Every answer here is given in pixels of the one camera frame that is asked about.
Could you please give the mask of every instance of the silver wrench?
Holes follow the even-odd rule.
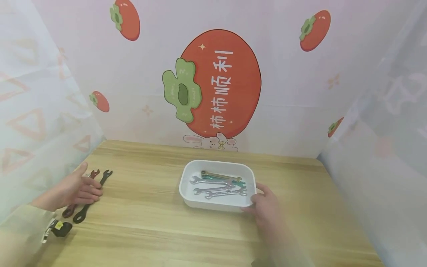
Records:
[[[231,189],[232,189],[231,186],[226,185],[226,186],[223,186],[223,187],[207,188],[207,189],[195,188],[193,191],[196,191],[194,193],[195,195],[199,195],[200,193],[205,193],[205,192],[222,191],[222,190],[230,191]]]
[[[194,179],[194,181],[190,181],[190,184],[192,185],[203,183],[203,184],[213,184],[213,185],[229,185],[231,187],[235,187],[235,185],[233,184],[233,180],[214,181],[210,179],[202,179],[197,176],[193,176],[192,178]]]
[[[227,196],[227,195],[247,196],[248,194],[246,194],[245,191],[246,191],[246,188],[240,188],[239,190],[226,191],[226,192],[216,192],[216,193],[206,192],[208,195],[205,196],[205,198],[210,200],[212,197]]]

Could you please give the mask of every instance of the wall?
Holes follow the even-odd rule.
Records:
[[[0,1],[0,222],[103,140],[31,1]]]
[[[427,3],[420,1],[319,159],[383,262],[427,262]]]
[[[123,15],[112,9],[113,22],[113,1],[33,0],[86,100],[96,91],[99,109],[91,108],[108,139],[311,158],[413,7],[398,0],[131,1],[116,1]],[[303,31],[311,32],[301,42],[306,19]],[[180,57],[195,63],[179,65],[190,78],[175,78]],[[220,61],[231,66],[227,73],[215,69]],[[225,79],[212,85],[218,76]],[[185,104],[183,80],[193,96]]]

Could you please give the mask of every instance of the white container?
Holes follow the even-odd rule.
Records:
[[[241,177],[242,182],[245,182],[247,193],[246,196],[241,195],[225,195],[206,199],[206,193],[199,195],[194,194],[195,188],[205,189],[213,187],[221,187],[222,185],[199,183],[192,185],[190,180],[192,176],[201,177],[200,172],[205,170],[210,173],[222,174],[232,177]],[[238,190],[240,187],[236,185],[232,190]],[[252,205],[251,196],[256,194],[254,172],[246,165],[222,161],[209,160],[193,160],[190,161],[182,172],[181,182],[179,183],[179,193],[184,199],[185,204],[193,208],[213,209],[217,211],[232,211],[241,212],[241,207],[249,207]]]

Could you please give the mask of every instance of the wooden tabletop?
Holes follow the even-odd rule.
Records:
[[[35,265],[250,266],[264,253],[251,217],[190,208],[179,195],[184,166],[194,159],[249,166],[278,196],[290,231],[316,267],[383,266],[315,159],[123,141],[105,141],[87,158],[88,172],[101,170],[97,180],[106,169],[114,172],[104,195],[66,238],[49,237]]]

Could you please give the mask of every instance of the gold wrench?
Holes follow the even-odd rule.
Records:
[[[240,182],[242,180],[241,177],[231,177],[231,176],[225,176],[225,175],[221,175],[221,174],[216,174],[216,173],[210,173],[207,172],[205,170],[201,171],[201,175],[203,176],[211,176],[211,177],[215,177],[215,178],[220,178],[220,179],[231,179],[231,180],[235,180]]]

